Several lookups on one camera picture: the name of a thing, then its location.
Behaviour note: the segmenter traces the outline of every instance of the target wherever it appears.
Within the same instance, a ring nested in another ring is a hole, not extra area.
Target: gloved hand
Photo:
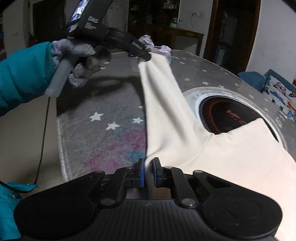
[[[77,65],[74,66],[68,80],[73,87],[82,87],[94,72],[101,69],[101,60],[111,61],[111,54],[108,50],[103,47],[98,47],[96,49],[97,51],[95,51],[90,44],[77,39],[53,41],[52,57],[54,65],[57,69],[65,54],[79,56],[79,61]]]

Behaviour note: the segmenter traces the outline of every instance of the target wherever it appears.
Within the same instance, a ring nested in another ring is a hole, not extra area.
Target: device screen
[[[70,22],[72,22],[72,21],[74,21],[76,19],[79,19],[81,17],[81,15],[82,15],[84,9],[86,8],[87,4],[89,3],[89,1],[90,0],[81,0],[78,3],[78,5],[77,5],[77,7],[76,7],[71,19],[70,19]]]

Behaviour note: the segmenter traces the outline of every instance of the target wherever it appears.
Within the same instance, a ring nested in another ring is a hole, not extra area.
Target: gray handle
[[[69,74],[72,72],[75,63],[77,62],[78,57],[74,55],[66,55],[60,62],[54,76],[44,92],[46,96],[49,97],[59,97],[62,92],[62,89],[69,77]]]

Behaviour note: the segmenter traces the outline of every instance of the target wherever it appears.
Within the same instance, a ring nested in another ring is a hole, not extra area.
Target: ribbed cuff
[[[56,69],[54,66],[54,62],[52,59],[52,43],[50,43],[46,47],[46,54],[45,54],[45,80],[49,84],[54,76]]]

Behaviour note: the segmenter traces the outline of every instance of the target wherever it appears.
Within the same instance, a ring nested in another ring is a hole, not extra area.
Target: white circular rim
[[[223,96],[223,97],[228,97],[230,99],[236,100],[246,106],[248,106],[249,108],[251,108],[252,110],[254,110],[255,112],[257,112],[262,119],[264,119],[268,125],[270,126],[270,128],[272,129],[272,131],[274,132],[274,134],[276,135],[276,138],[278,139],[278,142],[281,144],[282,147],[284,147],[281,135],[279,134],[278,130],[274,127],[274,125],[271,123],[271,121],[266,117],[266,115],[261,112],[260,110],[258,110],[257,108],[255,108],[254,106],[252,106],[250,103],[248,103],[247,101],[243,100],[242,98],[238,97],[238,96],[233,96],[231,94],[228,93],[221,93],[221,92],[208,92],[208,93],[204,93],[201,96],[199,96],[197,98],[197,100],[195,101],[195,115],[198,119],[198,121],[204,126],[201,117],[200,117],[200,113],[199,113],[199,106],[201,104],[201,102],[206,99],[207,97],[211,97],[211,96]]]

